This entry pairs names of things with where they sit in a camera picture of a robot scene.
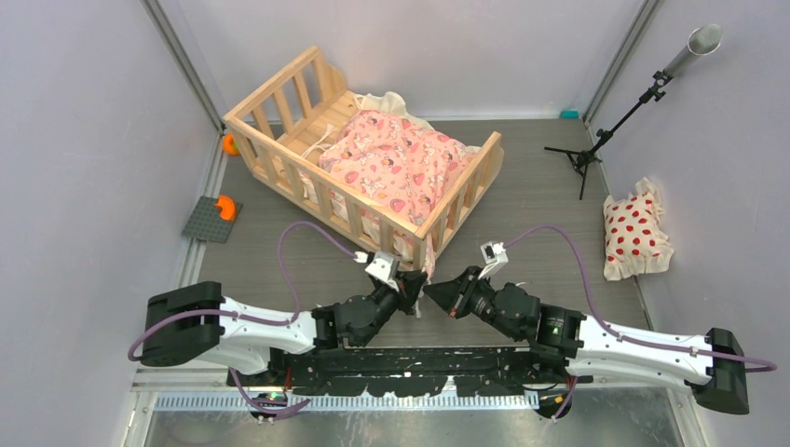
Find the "pink unicorn print cushion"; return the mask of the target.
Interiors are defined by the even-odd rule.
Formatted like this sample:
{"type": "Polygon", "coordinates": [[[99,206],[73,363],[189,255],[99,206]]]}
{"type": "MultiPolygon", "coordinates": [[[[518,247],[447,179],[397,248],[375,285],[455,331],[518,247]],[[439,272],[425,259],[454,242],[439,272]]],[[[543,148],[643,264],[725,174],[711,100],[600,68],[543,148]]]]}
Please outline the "pink unicorn print cushion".
{"type": "Polygon", "coordinates": [[[411,115],[404,99],[357,94],[357,111],[341,126],[328,124],[301,151],[316,168],[420,227],[438,208],[481,149],[411,115]]]}

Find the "wooden slatted pet bed frame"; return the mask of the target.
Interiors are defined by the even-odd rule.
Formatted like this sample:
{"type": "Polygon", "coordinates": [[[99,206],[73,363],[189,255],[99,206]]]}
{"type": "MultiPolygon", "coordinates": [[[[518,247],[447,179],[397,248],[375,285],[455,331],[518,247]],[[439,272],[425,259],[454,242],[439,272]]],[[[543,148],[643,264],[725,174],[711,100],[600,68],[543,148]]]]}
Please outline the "wooden slatted pet bed frame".
{"type": "Polygon", "coordinates": [[[429,220],[406,223],[318,169],[301,151],[328,124],[357,111],[356,93],[318,47],[309,47],[225,115],[252,176],[334,231],[369,251],[388,251],[432,272],[460,226],[497,177],[504,151],[493,132],[429,220]]]}

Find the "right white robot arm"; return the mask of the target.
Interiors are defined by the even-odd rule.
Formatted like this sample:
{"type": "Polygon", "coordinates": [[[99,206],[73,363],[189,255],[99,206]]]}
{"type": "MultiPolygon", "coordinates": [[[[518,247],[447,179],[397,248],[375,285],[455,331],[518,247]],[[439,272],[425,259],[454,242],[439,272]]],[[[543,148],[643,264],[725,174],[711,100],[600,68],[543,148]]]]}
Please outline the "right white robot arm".
{"type": "Polygon", "coordinates": [[[473,315],[534,353],[532,370],[544,382],[572,376],[621,376],[688,392],[719,413],[750,411],[743,350],[735,335],[712,328],[675,335],[612,324],[593,315],[543,304],[508,282],[495,289],[477,266],[423,292],[450,318],[473,315]]]}

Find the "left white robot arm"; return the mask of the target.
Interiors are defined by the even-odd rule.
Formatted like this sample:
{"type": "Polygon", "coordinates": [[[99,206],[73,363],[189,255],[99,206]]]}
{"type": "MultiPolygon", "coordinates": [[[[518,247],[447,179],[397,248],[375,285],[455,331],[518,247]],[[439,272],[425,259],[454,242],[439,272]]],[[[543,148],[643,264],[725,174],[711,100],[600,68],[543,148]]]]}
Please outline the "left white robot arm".
{"type": "Polygon", "coordinates": [[[286,371],[274,351],[303,355],[366,346],[396,312],[415,313],[427,279],[424,272],[399,271],[390,284],[375,279],[366,295],[298,314],[245,305],[224,296],[220,283],[199,282],[148,300],[145,331],[128,357],[157,368],[197,359],[273,386],[286,371]]]}

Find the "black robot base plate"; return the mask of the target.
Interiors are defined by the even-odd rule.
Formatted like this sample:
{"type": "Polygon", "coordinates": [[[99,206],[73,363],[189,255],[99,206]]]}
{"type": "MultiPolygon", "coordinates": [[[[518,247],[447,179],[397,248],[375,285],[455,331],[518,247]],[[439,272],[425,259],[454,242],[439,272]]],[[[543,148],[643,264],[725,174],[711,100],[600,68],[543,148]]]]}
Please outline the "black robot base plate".
{"type": "Polygon", "coordinates": [[[454,382],[459,397],[515,396],[567,385],[567,362],[525,347],[333,349],[302,355],[272,348],[263,372],[243,386],[287,387],[298,396],[434,397],[454,382]]]}

